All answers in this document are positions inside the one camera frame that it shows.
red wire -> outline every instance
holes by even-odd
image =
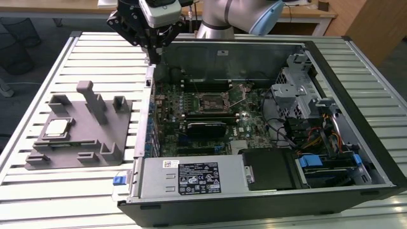
[[[309,132],[308,132],[308,140],[306,140],[306,141],[309,141],[309,139],[310,139],[312,131],[313,131],[313,130],[318,130],[318,129],[320,129],[320,127],[313,127],[313,128],[309,130]]]

warning label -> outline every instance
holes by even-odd
[[[181,195],[221,192],[217,162],[178,164],[177,177]]]

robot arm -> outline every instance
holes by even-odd
[[[133,45],[139,45],[149,64],[159,63],[162,47],[178,35],[185,22],[181,7],[193,0],[118,0],[107,26]],[[198,38],[232,38],[232,26],[265,35],[282,12],[281,0],[205,0]]]

wooden desk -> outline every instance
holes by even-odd
[[[98,9],[97,0],[0,0],[0,17],[105,19],[111,11]],[[182,8],[182,13],[188,14],[188,7]],[[198,2],[197,15],[201,13]],[[313,10],[308,6],[284,7],[278,22],[314,23],[313,35],[321,36],[334,17],[333,11]]]

blue latch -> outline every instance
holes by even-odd
[[[321,162],[317,155],[304,155],[298,159],[298,164],[300,164],[301,167],[322,166],[322,162]]]
[[[353,154],[353,159],[354,159],[356,165],[361,165],[362,164],[361,158],[360,158],[358,154]]]
[[[214,147],[214,153],[218,153],[218,151],[221,150],[222,146],[216,146]]]
[[[125,185],[125,176],[114,176],[113,186]]]

